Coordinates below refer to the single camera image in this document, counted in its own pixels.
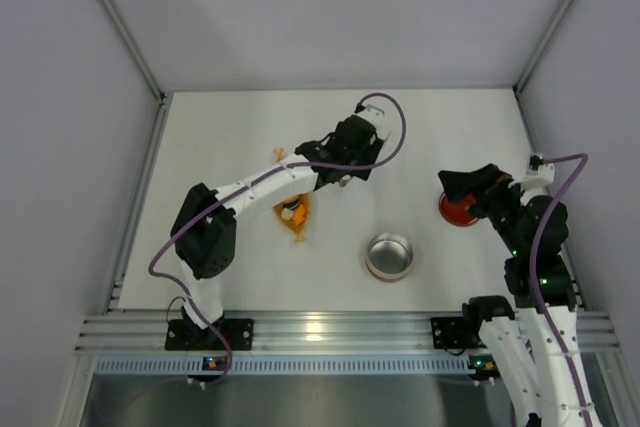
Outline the red round lid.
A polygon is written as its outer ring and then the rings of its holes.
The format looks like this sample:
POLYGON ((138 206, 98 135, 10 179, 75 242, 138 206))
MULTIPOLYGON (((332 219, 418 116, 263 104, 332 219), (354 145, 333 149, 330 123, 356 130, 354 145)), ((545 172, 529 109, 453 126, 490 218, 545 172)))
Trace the red round lid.
POLYGON ((456 227, 470 227, 479 221, 479 218, 470 213, 470 208, 476 203, 473 195, 466 196, 459 203, 452 203, 445 193, 439 198, 438 208, 441 216, 451 225, 456 227))

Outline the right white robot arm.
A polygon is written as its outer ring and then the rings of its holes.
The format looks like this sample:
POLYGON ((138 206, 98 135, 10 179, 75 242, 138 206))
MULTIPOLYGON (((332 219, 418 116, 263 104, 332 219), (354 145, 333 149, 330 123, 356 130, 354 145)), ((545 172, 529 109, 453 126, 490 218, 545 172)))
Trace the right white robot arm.
POLYGON ((470 172, 441 170, 445 200, 486 219, 509 251, 504 264, 511 300, 477 296, 462 307, 466 334, 497 364, 518 426, 598 426, 577 335, 577 300, 561 257, 568 238, 562 196, 584 169, 585 154, 554 196, 530 191, 551 185, 558 159, 532 154, 515 179, 495 164, 470 172))

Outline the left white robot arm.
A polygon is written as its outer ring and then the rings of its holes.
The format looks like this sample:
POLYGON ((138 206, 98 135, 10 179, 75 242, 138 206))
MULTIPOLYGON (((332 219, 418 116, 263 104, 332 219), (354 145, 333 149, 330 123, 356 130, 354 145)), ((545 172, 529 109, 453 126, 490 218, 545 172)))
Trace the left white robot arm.
POLYGON ((221 273, 234 260, 238 224, 346 176, 368 179, 371 171, 364 167, 377 161, 384 145, 377 135, 383 119, 382 111, 367 106, 339 122, 326 139, 301 144, 270 170, 217 189, 200 183, 188 191, 171 235, 219 205, 175 242, 190 297, 183 319, 194 333, 202 336, 208 324, 223 317, 221 273))

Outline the black round food piece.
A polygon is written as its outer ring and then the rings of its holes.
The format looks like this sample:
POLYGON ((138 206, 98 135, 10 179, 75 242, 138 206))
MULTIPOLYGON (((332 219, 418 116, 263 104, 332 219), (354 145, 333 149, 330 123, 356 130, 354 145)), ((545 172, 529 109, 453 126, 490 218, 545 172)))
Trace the black round food piece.
POLYGON ((291 211, 291 212, 294 212, 299 207, 299 205, 300 205, 300 200, 299 199, 291 201, 291 202, 284 202, 283 203, 283 209, 291 211))

